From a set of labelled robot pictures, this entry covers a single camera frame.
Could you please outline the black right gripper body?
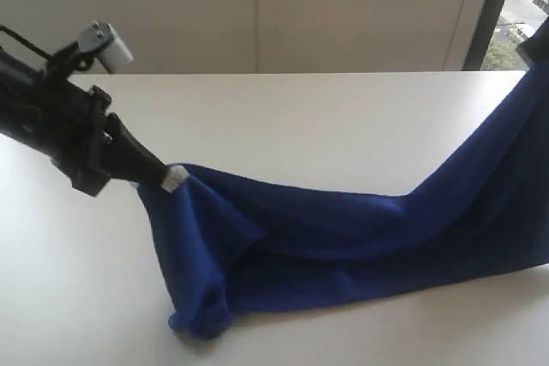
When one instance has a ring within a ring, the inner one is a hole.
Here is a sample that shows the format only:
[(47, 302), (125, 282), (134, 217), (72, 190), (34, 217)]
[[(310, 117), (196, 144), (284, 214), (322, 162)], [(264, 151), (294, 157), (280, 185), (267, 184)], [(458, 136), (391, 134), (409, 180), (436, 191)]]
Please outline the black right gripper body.
[(549, 19), (546, 19), (534, 34), (516, 47), (521, 60), (533, 67), (549, 60)]

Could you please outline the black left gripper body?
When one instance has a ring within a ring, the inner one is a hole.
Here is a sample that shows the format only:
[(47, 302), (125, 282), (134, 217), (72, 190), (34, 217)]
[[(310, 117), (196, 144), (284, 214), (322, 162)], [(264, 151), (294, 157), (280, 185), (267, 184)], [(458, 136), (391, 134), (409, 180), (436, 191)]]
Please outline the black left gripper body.
[(110, 177), (100, 166), (106, 111), (112, 98), (68, 79), (50, 83), (1, 51), (1, 133), (46, 155), (84, 194), (96, 196)]

